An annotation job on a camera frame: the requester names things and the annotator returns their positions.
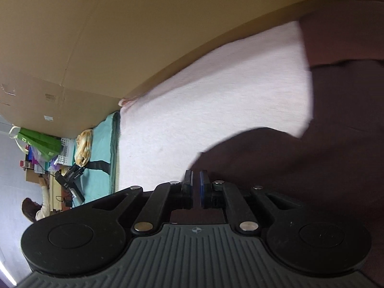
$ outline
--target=person's arm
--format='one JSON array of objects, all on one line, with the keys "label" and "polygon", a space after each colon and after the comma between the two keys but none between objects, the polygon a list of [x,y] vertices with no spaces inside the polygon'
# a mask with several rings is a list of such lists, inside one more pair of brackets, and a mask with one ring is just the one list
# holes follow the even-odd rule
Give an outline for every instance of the person's arm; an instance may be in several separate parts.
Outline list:
[{"label": "person's arm", "polygon": [[51,206],[49,205],[48,187],[43,177],[39,178],[39,184],[43,192],[43,205],[42,208],[36,213],[36,221],[46,218],[51,214]]}]

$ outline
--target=brown hair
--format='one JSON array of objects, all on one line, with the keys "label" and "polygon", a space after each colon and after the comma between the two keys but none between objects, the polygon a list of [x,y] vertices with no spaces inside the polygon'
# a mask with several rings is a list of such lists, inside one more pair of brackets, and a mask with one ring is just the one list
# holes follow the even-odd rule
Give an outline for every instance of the brown hair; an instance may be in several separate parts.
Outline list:
[{"label": "brown hair", "polygon": [[31,199],[26,198],[22,203],[22,212],[25,217],[32,223],[36,222],[36,213],[42,208],[41,205],[36,205]]}]

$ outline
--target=white sleeve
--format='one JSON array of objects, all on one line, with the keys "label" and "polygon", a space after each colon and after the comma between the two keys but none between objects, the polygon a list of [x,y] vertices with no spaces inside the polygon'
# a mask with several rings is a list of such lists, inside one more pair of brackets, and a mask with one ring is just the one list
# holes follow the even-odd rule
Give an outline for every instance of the white sleeve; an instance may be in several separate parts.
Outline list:
[{"label": "white sleeve", "polygon": [[51,207],[49,205],[49,194],[48,194],[47,186],[42,186],[42,192],[43,192],[43,206],[36,213],[36,217],[35,217],[36,221],[46,218],[51,214]]}]

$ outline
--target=teal mat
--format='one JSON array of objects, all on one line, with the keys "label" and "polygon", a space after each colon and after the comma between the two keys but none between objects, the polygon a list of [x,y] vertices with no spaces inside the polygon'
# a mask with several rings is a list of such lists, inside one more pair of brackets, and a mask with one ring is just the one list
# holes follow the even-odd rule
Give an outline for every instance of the teal mat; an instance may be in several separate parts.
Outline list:
[{"label": "teal mat", "polygon": [[[101,170],[85,169],[77,186],[82,191],[85,202],[91,202],[114,193],[116,178],[116,158],[120,135],[120,114],[109,115],[93,129],[92,152],[90,161],[104,160],[111,164],[111,175]],[[74,207],[80,203],[74,199]]]}]

